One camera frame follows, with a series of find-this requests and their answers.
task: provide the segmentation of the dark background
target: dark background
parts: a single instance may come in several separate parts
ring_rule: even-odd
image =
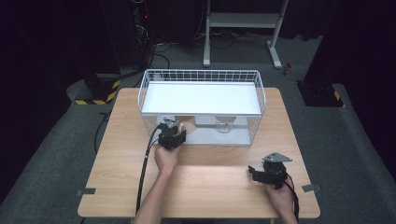
[[[84,13],[82,7],[73,7],[73,2],[0,3],[1,202],[50,129],[70,106],[66,89],[85,76],[81,74],[78,65],[81,61],[77,56],[88,59],[85,64],[94,73],[120,72],[119,54],[111,47],[115,40],[106,29],[101,1],[83,5],[91,7],[86,11],[87,18],[95,19],[92,20],[95,25],[79,24],[85,27],[82,30],[65,13],[65,8],[79,15]],[[157,13],[159,17],[150,14],[155,35],[191,41],[202,2],[190,0],[180,5],[165,4],[164,0],[148,2],[153,12],[161,12]],[[221,1],[213,1],[213,9],[257,11],[257,6],[266,3],[251,0],[244,1],[243,7],[240,4],[241,1],[236,0],[227,0],[223,5]],[[172,11],[178,6],[182,12],[191,12],[193,6],[193,16]],[[278,1],[267,1],[263,8],[277,11],[278,7]],[[390,0],[294,0],[290,1],[280,32],[280,36],[286,38],[301,35],[309,39],[324,35],[308,77],[323,85],[337,82],[346,86],[365,131],[393,176],[395,168],[390,161],[396,141],[394,9]],[[89,37],[92,34],[96,34],[94,38]],[[100,57],[90,57],[98,56],[98,52],[90,49],[92,43],[100,46]]]

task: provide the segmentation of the white shelf surface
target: white shelf surface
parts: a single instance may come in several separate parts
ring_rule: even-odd
[[[275,28],[278,13],[215,13],[210,14],[211,27]]]
[[[253,82],[150,81],[142,115],[261,116]]]

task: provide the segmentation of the wire mesh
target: wire mesh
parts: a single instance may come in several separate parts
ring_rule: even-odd
[[[256,88],[256,94],[260,106],[260,111],[263,115],[266,105],[265,92],[262,85],[262,78],[256,70],[177,70],[177,69],[148,69],[146,70],[140,91],[138,95],[138,107],[142,112],[143,105],[145,103],[149,83],[151,81],[199,81],[199,82],[252,82]],[[248,135],[250,144],[254,139],[254,135],[259,128],[261,116],[253,116],[246,118],[238,118],[238,120],[244,120],[245,127],[248,129]],[[151,133],[161,120],[162,115],[152,116],[145,115],[142,113],[143,121]],[[202,122],[202,125],[209,125],[216,120],[213,115],[208,114],[207,116],[200,115],[197,118],[198,122]]]

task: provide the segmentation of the dark curtain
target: dark curtain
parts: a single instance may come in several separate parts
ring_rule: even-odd
[[[279,36],[304,40],[324,35],[339,0],[289,0]]]
[[[70,106],[82,79],[64,37],[60,1],[0,2],[0,203]]]
[[[393,177],[396,145],[396,3],[341,0],[304,83],[341,83]]]

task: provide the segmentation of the black cable on floor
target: black cable on floor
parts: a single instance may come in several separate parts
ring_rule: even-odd
[[[93,149],[95,150],[95,154],[98,153],[98,146],[96,144],[96,141],[97,141],[97,138],[98,138],[99,130],[100,130],[100,128],[102,127],[102,125],[105,122],[108,122],[108,118],[110,117],[110,114],[111,114],[112,111],[113,110],[111,109],[108,113],[100,113],[100,115],[103,115],[103,119],[100,122],[99,127],[96,129],[95,137],[93,139]]]
[[[150,59],[150,61],[149,61],[149,63],[148,63],[148,68],[151,67],[152,62],[153,62],[153,60],[154,60],[154,57],[155,57],[155,56],[159,56],[159,57],[162,57],[162,58],[164,58],[164,59],[166,60],[166,62],[168,63],[167,69],[169,69],[170,66],[171,66],[169,60],[168,60],[165,56],[163,56],[163,55],[161,55],[161,54],[154,53],[154,52],[155,52],[155,48],[156,48],[156,46],[154,46],[154,47],[152,48],[151,59]],[[134,88],[137,87],[138,84],[142,81],[144,75],[145,75],[145,74],[143,73],[142,76],[139,78],[139,80],[137,80],[137,82],[134,84]]]

